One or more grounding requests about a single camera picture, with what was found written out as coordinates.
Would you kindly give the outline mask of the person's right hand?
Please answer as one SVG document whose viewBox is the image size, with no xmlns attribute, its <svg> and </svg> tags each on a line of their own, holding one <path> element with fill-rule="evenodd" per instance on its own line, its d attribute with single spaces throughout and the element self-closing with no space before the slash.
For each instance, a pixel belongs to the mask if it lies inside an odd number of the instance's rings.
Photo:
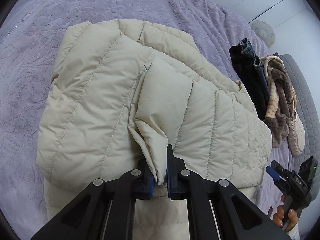
<svg viewBox="0 0 320 240">
<path fill-rule="evenodd" d="M 273 221 L 277 224 L 277 226 L 283 226 L 283 219 L 284 219 L 285 211 L 283 205 L 279 205 L 277 207 L 276 213 L 273 215 Z M 289 210 L 288 218 L 290 220 L 289 225 L 287 226 L 285 232 L 290 232 L 297 224 L 298 224 L 298 215 L 297 212 L 293 209 Z"/>
</svg>

